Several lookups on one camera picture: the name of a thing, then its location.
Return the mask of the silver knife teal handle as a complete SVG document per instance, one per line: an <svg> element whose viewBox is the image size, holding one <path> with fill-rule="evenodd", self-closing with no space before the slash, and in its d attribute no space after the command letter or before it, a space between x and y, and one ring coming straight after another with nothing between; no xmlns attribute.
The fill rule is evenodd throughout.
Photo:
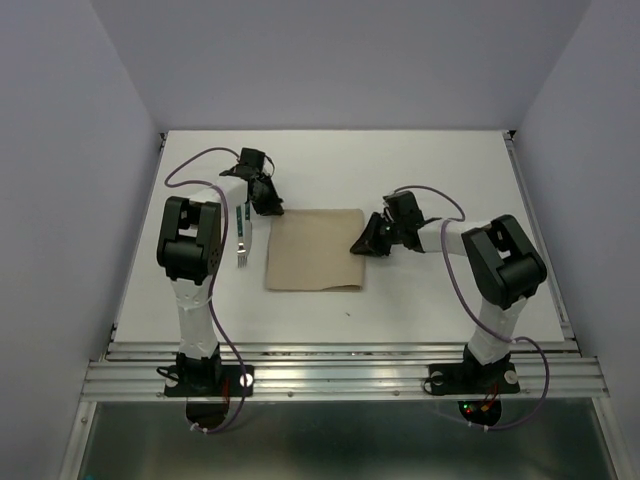
<svg viewBox="0 0 640 480"><path fill-rule="evenodd" d="M251 211L252 211L251 202L247 201L244 205L244 221L243 221L244 246L247 254L249 254L252 246L253 225L252 225Z"/></svg>

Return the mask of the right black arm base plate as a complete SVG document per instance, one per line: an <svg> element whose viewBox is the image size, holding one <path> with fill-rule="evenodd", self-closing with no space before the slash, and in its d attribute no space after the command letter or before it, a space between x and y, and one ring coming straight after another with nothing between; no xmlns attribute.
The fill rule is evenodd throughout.
<svg viewBox="0 0 640 480"><path fill-rule="evenodd" d="M428 376L423 380L423 389L434 396L517 394L521 391L512 363L485 366L431 364Z"/></svg>

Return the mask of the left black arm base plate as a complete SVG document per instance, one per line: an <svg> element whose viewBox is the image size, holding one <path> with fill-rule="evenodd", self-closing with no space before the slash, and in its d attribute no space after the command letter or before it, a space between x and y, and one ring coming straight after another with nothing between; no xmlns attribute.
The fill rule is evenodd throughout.
<svg viewBox="0 0 640 480"><path fill-rule="evenodd" d="M169 398L240 398L253 395L255 368L245 366L246 375L238 364L223 364L218 376L214 374L198 375L188 379L179 375L176 365L157 367L156 373L165 381L164 395Z"/></svg>

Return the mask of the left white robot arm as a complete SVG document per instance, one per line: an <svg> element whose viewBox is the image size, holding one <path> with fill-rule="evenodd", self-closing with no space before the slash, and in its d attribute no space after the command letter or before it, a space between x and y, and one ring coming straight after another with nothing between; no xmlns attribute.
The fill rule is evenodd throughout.
<svg viewBox="0 0 640 480"><path fill-rule="evenodd" d="M216 152L229 153L235 163L213 180L174 177L199 158ZM238 265L247 264L252 247L252 217L280 216L283 200L272 177L273 160L263 151L244 147L205 149L184 161L164 180L170 189L198 186L188 197L166 199L161 219L156 259L170 279L178 308L180 344L178 360L195 361L188 382L199 393L215 392L223 371L213 360L219 357L222 332L211 313L212 294L229 231L236 230Z"/></svg>

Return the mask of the silver fork teal handle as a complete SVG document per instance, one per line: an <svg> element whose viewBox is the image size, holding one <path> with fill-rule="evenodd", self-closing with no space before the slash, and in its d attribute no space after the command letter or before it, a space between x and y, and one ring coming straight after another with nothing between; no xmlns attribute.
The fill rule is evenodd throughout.
<svg viewBox="0 0 640 480"><path fill-rule="evenodd" d="M248 204L236 208L236 231L237 231L237 267L244 268L247 264L248 241L246 221L249 219Z"/></svg>

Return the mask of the beige cloth napkin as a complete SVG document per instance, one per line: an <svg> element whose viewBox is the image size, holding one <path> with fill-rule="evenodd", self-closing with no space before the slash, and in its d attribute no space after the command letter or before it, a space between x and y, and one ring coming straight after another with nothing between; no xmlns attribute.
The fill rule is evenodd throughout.
<svg viewBox="0 0 640 480"><path fill-rule="evenodd" d="M276 292L359 291L365 260L350 252L365 226L360 209L287 210L271 222L265 287Z"/></svg>

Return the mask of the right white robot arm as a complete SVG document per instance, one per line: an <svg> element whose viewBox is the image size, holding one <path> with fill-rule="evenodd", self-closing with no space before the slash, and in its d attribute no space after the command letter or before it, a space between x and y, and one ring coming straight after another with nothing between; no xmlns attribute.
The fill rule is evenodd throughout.
<svg viewBox="0 0 640 480"><path fill-rule="evenodd" d="M373 213L350 253L387 257L394 245L421 253L440 253L461 306L476 325L466 345L472 359L460 366L463 384L482 390L496 378L495 363L509 354L513 332L529 298L547 279L547 267L518 220L504 214L484 222L459 216L425 217L415 195L398 189L383 197L384 208ZM451 257L467 259L481 296L475 314L455 278Z"/></svg>

